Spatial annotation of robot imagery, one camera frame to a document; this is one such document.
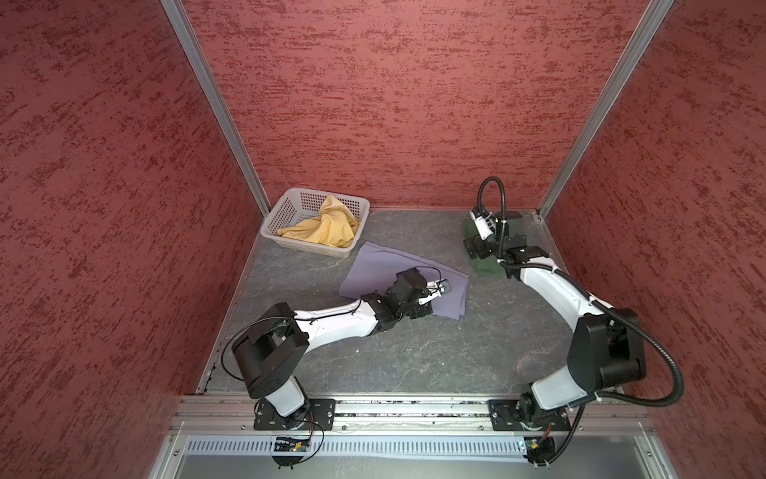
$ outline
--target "marble-pattern surface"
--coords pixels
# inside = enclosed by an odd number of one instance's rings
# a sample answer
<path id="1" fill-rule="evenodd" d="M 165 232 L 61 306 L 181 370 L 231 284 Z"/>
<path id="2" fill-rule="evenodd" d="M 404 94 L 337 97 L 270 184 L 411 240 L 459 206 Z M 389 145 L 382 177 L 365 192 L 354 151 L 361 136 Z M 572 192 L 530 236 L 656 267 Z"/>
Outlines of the marble-pattern surface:
<path id="1" fill-rule="evenodd" d="M 466 315 L 404 318 L 392 330 L 348 338 L 307 353 L 296 377 L 310 393 L 486 393 L 518 390 L 565 363 L 571 332 L 535 291 L 503 276 L 479 277 L 463 249 L 466 212 L 373 211 L 363 241 L 409 251 L 467 273 Z M 542 245 L 532 214 L 530 244 Z M 260 240 L 257 264 L 228 326 L 236 333 L 272 304 L 293 309 L 344 304 L 338 288 L 356 251 L 338 259 L 287 250 Z M 238 371 L 231 353 L 225 360 Z M 213 371 L 208 392 L 245 392 L 242 382 Z"/>

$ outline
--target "red textured wall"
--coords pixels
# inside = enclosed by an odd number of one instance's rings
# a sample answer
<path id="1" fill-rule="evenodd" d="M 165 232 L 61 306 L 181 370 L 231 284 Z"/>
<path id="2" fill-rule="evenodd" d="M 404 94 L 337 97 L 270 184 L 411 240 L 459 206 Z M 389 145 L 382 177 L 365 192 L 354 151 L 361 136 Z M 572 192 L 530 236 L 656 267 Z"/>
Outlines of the red textured wall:
<path id="1" fill-rule="evenodd" d="M 0 477 L 145 477 L 259 220 L 159 2 L 3 2 Z"/>
<path id="2" fill-rule="evenodd" d="M 654 418 L 681 477 L 766 477 L 765 179 L 766 3 L 676 0 L 548 224 L 679 360 Z"/>
<path id="3" fill-rule="evenodd" d="M 540 203 L 647 3 L 184 2 L 271 202 L 470 207 L 497 174 L 515 208 Z"/>

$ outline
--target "black mounting plate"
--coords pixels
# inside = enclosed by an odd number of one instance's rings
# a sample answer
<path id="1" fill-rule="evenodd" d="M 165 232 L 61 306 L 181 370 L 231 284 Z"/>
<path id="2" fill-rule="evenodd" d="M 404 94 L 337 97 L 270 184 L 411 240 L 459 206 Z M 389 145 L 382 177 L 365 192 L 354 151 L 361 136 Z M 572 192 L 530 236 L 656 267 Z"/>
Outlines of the black mounting plate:
<path id="1" fill-rule="evenodd" d="M 307 417 L 310 418 L 310 415 L 314 414 L 314 422 L 322 426 L 325 431 L 330 431 L 332 421 L 335 419 L 335 399 L 309 399 L 309 402 L 311 407 Z M 253 421 L 255 431 L 308 431 L 310 427 L 310 422 L 304 422 L 295 429 L 288 429 L 285 419 L 265 399 L 258 401 L 255 406 L 255 421 Z"/>
<path id="2" fill-rule="evenodd" d="M 532 432 L 533 429 L 525 427 L 521 422 L 514 418 L 513 412 L 516 410 L 515 399 L 498 400 L 493 399 L 487 401 L 489 406 L 489 418 L 492 420 L 492 429 L 494 431 L 524 431 Z M 552 415 L 551 431 L 564 431 L 567 432 L 571 429 L 569 425 L 569 419 L 565 410 L 562 408 L 561 413 Z M 537 431 L 544 433 L 548 428 L 540 428 Z"/>

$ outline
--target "plastic basket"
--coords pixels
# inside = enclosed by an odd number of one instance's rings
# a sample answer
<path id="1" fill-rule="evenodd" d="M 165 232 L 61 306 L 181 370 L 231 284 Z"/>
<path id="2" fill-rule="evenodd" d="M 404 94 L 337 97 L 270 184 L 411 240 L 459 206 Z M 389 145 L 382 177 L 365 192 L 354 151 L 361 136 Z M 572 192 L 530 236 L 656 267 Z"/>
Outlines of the plastic basket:
<path id="1" fill-rule="evenodd" d="M 325 246 L 324 244 L 309 243 L 308 241 L 292 238 L 281 238 L 277 235 L 277 231 L 280 228 L 295 226 L 303 220 L 319 216 L 319 208 L 330 195 L 335 195 L 359 220 L 359 228 L 356 230 L 354 241 L 347 248 Z M 348 258 L 356 246 L 359 236 L 362 235 L 362 229 L 365 227 L 369 212 L 370 202 L 358 196 L 339 195 L 338 193 L 322 192 L 316 189 L 291 188 L 282 195 L 282 198 L 280 198 L 267 215 L 260 227 L 260 233 L 264 238 L 274 240 L 279 246 L 284 248 L 326 254 L 336 258 Z"/>

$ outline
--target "yellow cloth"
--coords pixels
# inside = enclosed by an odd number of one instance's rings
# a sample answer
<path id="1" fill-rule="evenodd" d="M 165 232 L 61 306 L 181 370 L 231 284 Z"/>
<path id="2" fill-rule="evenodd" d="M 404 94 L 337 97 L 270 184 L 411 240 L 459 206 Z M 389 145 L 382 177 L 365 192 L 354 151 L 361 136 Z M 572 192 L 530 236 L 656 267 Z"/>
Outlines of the yellow cloth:
<path id="1" fill-rule="evenodd" d="M 310 243 L 347 248 L 354 241 L 359 221 L 334 195 L 327 197 L 319 209 L 319 216 L 307 219 L 289 228 L 281 228 L 277 234 Z"/>

